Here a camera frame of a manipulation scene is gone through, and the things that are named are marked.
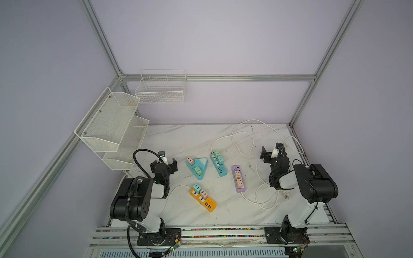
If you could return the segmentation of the pink plug purple strip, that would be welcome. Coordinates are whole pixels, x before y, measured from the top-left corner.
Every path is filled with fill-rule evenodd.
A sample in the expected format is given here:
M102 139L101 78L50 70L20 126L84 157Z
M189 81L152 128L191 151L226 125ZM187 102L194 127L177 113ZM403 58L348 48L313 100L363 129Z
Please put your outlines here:
M238 171L238 170L234 172L234 176L235 176L235 179L236 179L236 180L242 178L242 175L241 175L240 171Z
M236 187L237 189L243 189L244 188L244 182L242 179L236 180Z

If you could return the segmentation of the purple power strip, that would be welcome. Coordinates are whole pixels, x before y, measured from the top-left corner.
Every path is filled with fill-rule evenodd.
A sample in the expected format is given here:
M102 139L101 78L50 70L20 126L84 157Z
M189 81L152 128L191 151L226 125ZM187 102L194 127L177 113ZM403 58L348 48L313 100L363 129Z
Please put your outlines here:
M231 171L232 171L232 176L233 176L233 181L234 181L236 192L238 192L239 194L245 193L246 185L244 182L244 177L243 177L240 166L238 165L232 166Z

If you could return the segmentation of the blue rectangular power strip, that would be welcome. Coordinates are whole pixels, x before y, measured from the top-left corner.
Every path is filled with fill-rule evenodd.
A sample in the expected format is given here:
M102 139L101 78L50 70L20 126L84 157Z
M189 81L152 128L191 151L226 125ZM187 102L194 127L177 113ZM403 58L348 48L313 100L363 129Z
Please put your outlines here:
M217 157L214 155L214 151L211 153L210 158L212 160L212 163L213 163L218 175L220 177L226 176L228 174L228 171L227 171L224 164L219 164L218 163Z

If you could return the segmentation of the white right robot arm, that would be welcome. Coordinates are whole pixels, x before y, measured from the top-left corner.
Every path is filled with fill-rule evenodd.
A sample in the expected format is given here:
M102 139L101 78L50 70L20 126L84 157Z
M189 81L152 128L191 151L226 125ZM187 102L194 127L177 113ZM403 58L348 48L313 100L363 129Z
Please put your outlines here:
M285 190L281 179L289 174L295 174L301 199L293 210L285 215L280 227L266 227L265 235L268 244L308 244L307 234L310 219L323 204L338 196L338 187L321 164L306 166L303 163L294 164L290 170L290 160L284 144L276 143L276 153L261 149L260 160L270 165L269 185L276 190Z

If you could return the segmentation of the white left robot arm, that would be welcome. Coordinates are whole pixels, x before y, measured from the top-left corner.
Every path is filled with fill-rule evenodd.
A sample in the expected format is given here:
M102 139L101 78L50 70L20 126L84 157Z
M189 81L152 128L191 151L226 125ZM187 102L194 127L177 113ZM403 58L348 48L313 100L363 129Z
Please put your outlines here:
M125 178L110 205L110 218L128 223L144 235L163 237L165 222L149 211L152 199L166 199L170 192L170 176L178 171L177 161L164 163L164 159L151 163L154 178Z

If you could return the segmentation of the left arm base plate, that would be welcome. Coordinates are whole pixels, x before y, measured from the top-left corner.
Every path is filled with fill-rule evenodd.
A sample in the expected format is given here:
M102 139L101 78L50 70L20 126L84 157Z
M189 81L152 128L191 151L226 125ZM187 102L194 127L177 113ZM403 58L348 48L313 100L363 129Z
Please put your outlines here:
M139 235L137 246L172 246L176 240L180 240L182 230L179 228L160 229L157 233L145 233Z

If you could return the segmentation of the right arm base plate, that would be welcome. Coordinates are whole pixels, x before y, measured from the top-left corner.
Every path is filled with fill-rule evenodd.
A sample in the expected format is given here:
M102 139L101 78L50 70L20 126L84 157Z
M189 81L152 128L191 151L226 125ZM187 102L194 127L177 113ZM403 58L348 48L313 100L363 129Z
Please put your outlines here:
M296 229L282 227L265 227L265 237L268 244L308 244L310 242L307 228Z

